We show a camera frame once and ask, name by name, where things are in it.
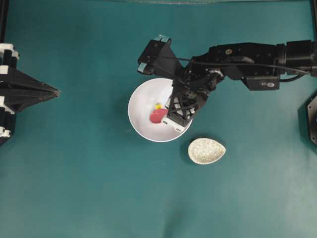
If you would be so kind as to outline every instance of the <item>robotic arm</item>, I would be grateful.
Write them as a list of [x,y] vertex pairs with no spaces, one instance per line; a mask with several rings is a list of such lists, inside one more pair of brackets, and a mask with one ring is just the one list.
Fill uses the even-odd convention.
[[[163,120],[181,132],[203,107],[210,93],[226,76],[241,80],[249,90],[277,90],[281,82],[305,74],[317,76],[317,42],[295,41],[279,45],[240,43],[210,47],[191,59],[176,58],[171,39],[150,40],[138,59],[138,72],[173,80],[173,91]],[[183,67],[180,61],[188,61]],[[282,74],[295,75],[281,79]]]

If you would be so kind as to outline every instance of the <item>speckled white dish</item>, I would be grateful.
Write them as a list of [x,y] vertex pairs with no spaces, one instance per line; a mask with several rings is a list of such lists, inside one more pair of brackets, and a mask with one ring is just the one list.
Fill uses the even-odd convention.
[[219,142],[208,139],[198,138],[190,143],[188,147],[188,155],[196,164],[207,165],[219,160],[226,148]]

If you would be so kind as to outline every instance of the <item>teal surface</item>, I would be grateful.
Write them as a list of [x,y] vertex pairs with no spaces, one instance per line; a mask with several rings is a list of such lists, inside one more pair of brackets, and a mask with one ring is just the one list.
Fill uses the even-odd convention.
[[[279,91],[229,79],[169,143],[141,138],[127,115],[149,39],[179,57],[212,45],[313,39],[309,1],[153,5],[12,0],[6,40],[18,69],[61,90],[19,114],[0,148],[1,238],[315,238],[317,154],[305,76]],[[196,137],[226,146],[215,164],[187,156]]]

